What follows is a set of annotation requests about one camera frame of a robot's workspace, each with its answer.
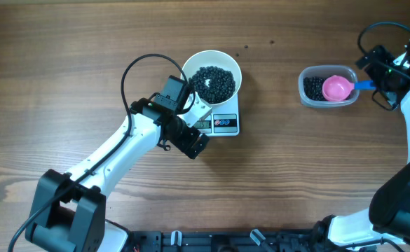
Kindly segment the pink scoop blue handle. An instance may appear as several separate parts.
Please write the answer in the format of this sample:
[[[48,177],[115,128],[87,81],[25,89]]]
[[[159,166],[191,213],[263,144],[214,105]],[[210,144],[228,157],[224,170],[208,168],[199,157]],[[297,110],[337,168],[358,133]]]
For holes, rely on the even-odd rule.
[[[331,76],[322,85],[323,97],[330,102],[341,102],[347,99],[353,90],[375,90],[372,80],[364,80],[356,83],[350,82],[342,76]]]

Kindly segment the white bowl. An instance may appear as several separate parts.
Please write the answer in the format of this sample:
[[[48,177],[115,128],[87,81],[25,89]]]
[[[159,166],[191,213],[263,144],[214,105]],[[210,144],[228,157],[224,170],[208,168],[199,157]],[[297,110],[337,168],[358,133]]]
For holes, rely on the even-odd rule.
[[[242,84],[242,71],[239,64],[230,55],[224,52],[218,50],[197,52],[184,63],[182,70],[186,74],[187,80],[189,80],[199,68],[208,66],[215,66],[230,71],[235,80],[235,91],[231,98],[238,94]],[[228,100],[219,104],[210,104],[210,106],[223,105]]]

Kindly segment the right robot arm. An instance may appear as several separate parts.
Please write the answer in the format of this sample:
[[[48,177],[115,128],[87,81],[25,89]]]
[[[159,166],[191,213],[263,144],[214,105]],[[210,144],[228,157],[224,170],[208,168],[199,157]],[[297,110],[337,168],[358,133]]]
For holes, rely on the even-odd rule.
[[[405,52],[393,57],[382,45],[364,51],[357,61],[387,102],[385,109],[400,109],[407,133],[407,164],[381,186],[364,211],[349,216],[328,216],[317,223],[308,241],[311,251],[360,251],[388,243],[410,245],[410,39]]]

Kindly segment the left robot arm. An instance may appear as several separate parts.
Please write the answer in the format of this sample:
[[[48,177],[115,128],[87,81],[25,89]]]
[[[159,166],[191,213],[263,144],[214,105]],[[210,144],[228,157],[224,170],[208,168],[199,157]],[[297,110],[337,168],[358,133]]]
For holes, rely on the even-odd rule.
[[[157,146],[196,158],[209,139],[194,124],[211,110],[198,98],[180,102],[160,94],[133,102],[121,127],[86,160],[39,179],[23,227],[26,240],[46,251],[125,251],[130,232],[105,217],[111,192]]]

